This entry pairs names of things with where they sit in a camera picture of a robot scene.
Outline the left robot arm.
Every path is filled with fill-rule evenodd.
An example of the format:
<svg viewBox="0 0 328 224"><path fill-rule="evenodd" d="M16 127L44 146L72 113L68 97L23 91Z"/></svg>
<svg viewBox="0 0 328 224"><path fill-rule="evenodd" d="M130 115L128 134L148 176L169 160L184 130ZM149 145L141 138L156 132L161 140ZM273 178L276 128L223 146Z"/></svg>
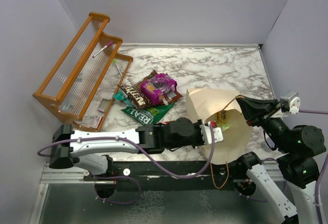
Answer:
<svg viewBox="0 0 328 224"><path fill-rule="evenodd" d="M97 153L125 152L130 154L161 154L164 150L211 143L202 120L192 123L183 117L167 123L140 126L121 132L65 131L53 137L49 166L68 169Z"/></svg>

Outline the brown snack packet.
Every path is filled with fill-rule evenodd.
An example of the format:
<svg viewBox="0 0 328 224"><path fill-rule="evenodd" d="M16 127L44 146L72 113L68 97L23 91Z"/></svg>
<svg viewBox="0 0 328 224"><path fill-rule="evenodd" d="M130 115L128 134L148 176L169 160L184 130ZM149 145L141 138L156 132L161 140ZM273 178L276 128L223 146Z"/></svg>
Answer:
<svg viewBox="0 0 328 224"><path fill-rule="evenodd" d="M151 101L136 86L118 86L136 109L147 109L153 106Z"/></svg>

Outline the orange wooden rack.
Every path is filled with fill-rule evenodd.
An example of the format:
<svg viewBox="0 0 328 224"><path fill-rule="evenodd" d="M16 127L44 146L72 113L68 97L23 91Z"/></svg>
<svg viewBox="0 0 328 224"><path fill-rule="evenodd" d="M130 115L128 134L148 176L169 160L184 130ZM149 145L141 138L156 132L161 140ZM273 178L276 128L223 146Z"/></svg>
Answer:
<svg viewBox="0 0 328 224"><path fill-rule="evenodd" d="M104 32L110 17L91 12L69 43L57 63L47 75L33 97L63 124L77 129L99 132L114 103L133 61L131 56L119 53L120 37ZM113 44L101 54L92 56L109 41ZM113 63L116 59L122 72L119 75ZM105 113L97 110L101 100L109 99ZM98 129L90 128L94 116L102 116Z"/></svg>

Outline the orange fruit candy bag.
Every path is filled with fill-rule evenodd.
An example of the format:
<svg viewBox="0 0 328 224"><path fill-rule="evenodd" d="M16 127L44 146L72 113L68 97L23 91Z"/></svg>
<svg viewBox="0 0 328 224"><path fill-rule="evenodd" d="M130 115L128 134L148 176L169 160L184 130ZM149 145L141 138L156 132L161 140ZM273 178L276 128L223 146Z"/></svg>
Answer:
<svg viewBox="0 0 328 224"><path fill-rule="evenodd" d="M156 125L167 125L169 123L169 121L163 121L163 122L158 122L156 123Z"/></svg>

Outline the red chips bag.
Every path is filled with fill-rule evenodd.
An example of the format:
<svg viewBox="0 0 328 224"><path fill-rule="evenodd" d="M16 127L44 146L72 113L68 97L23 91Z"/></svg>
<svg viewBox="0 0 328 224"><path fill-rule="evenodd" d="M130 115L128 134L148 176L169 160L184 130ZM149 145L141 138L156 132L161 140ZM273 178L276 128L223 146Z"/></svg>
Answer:
<svg viewBox="0 0 328 224"><path fill-rule="evenodd" d="M153 78L155 75L157 75L157 71L155 69L152 70L152 72L147 76L148 80L150 80L151 78ZM171 104L174 101L179 100L180 98L182 98L182 94L180 94L178 91L170 91L166 96L165 96L165 100L162 100L159 105L165 105L167 104Z"/></svg>

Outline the white paper bag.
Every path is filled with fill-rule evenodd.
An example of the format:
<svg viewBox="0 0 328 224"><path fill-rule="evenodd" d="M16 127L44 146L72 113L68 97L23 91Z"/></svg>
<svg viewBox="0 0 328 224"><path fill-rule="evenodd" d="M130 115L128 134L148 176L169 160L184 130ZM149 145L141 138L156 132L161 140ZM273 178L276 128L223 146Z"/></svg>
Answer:
<svg viewBox="0 0 328 224"><path fill-rule="evenodd" d="M245 154L253 128L247 125L238 102L239 92L223 89L194 88L186 95L187 117L192 122L199 119L214 121L222 129L223 141L215 144L210 169L214 165L228 164Z"/></svg>

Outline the teal snack packet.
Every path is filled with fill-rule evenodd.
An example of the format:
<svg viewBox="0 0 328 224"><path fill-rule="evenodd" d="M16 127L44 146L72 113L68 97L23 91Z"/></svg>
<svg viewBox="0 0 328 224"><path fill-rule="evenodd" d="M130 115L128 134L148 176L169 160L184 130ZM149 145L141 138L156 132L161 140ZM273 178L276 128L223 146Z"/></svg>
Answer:
<svg viewBox="0 0 328 224"><path fill-rule="evenodd" d="M128 99L128 96L122 91L119 91L116 94L114 94L113 98L119 101L120 103L125 104L127 107L130 108L134 107L134 104Z"/></svg>

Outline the yellow snack packet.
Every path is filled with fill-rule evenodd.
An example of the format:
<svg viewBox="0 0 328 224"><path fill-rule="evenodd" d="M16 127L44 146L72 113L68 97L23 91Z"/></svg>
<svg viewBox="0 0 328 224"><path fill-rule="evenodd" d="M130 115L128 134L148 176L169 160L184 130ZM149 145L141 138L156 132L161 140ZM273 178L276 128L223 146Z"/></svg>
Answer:
<svg viewBox="0 0 328 224"><path fill-rule="evenodd" d="M217 125L223 125L228 123L228 111L218 111L215 115Z"/></svg>

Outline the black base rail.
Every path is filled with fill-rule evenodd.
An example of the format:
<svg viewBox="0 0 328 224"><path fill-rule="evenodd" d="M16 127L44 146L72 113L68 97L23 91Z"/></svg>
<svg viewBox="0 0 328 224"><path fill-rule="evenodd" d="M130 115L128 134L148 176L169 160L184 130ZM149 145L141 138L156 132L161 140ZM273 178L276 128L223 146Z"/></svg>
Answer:
<svg viewBox="0 0 328 224"><path fill-rule="evenodd" d="M94 181L96 190L117 192L228 190L247 178L249 164L238 159L229 164L206 165L206 161L159 161L167 170L189 179L169 175L151 161L109 161L109 170L92 173L85 181Z"/></svg>

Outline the green chips bag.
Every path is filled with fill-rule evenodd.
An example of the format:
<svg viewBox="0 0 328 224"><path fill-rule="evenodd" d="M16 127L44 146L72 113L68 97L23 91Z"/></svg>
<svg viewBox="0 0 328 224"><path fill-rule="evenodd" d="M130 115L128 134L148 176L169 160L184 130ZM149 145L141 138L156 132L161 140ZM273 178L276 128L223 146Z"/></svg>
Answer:
<svg viewBox="0 0 328 224"><path fill-rule="evenodd" d="M158 123L173 108L174 105L175 102L168 105L158 105L140 110L132 107L126 107L121 109L121 111L142 125L153 125Z"/></svg>

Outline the light green mints packet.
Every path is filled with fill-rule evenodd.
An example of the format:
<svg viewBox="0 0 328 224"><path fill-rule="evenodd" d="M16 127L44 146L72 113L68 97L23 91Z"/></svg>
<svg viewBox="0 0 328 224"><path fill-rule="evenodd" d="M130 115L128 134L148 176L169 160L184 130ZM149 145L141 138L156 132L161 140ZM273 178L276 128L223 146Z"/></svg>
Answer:
<svg viewBox="0 0 328 224"><path fill-rule="evenodd" d="M231 127L230 124L223 124L223 125L221 125L222 131L225 131L225 130L229 129L230 127Z"/></svg>

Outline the pink capped marker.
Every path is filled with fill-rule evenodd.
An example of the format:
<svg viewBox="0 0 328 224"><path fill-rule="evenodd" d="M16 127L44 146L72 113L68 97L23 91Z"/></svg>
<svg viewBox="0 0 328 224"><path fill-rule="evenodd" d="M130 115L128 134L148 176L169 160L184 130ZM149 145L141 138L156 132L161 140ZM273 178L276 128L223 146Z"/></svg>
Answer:
<svg viewBox="0 0 328 224"><path fill-rule="evenodd" d="M113 41L109 41L105 46L103 46L99 51L97 51L92 58L95 58L96 56L98 56L99 54L101 54L106 48L108 48L109 46L111 46L113 44Z"/></svg>

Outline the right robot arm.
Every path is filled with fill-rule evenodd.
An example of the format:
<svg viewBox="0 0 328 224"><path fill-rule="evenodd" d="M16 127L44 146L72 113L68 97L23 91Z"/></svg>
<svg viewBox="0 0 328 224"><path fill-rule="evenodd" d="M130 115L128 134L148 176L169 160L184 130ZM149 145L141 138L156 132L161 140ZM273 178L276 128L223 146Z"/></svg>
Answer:
<svg viewBox="0 0 328 224"><path fill-rule="evenodd" d="M277 150L283 153L277 163L295 203L291 204L271 180L263 162L254 152L237 159L236 174L254 182L281 223L326 223L319 194L324 169L319 169L314 159L326 152L322 130L307 125L290 129L282 120L299 112L298 93L281 97L280 100L259 100L242 95L235 99L247 124L262 127Z"/></svg>

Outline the purple candy bag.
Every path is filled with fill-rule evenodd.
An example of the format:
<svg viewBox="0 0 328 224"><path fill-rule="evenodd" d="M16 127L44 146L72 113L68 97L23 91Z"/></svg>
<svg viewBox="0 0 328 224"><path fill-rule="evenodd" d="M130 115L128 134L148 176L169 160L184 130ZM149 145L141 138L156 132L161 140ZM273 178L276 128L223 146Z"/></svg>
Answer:
<svg viewBox="0 0 328 224"><path fill-rule="evenodd" d="M141 92L153 105L159 104L169 93L176 91L177 82L165 73L160 73L141 83Z"/></svg>

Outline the red white small box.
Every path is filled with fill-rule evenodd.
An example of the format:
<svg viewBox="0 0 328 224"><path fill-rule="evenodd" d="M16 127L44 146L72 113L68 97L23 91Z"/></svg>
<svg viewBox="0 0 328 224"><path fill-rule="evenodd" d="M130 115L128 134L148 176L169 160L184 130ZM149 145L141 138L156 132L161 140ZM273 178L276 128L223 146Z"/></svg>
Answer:
<svg viewBox="0 0 328 224"><path fill-rule="evenodd" d="M90 128L98 129L102 118L103 118L102 116L98 116L98 115L94 116L94 118L90 124Z"/></svg>

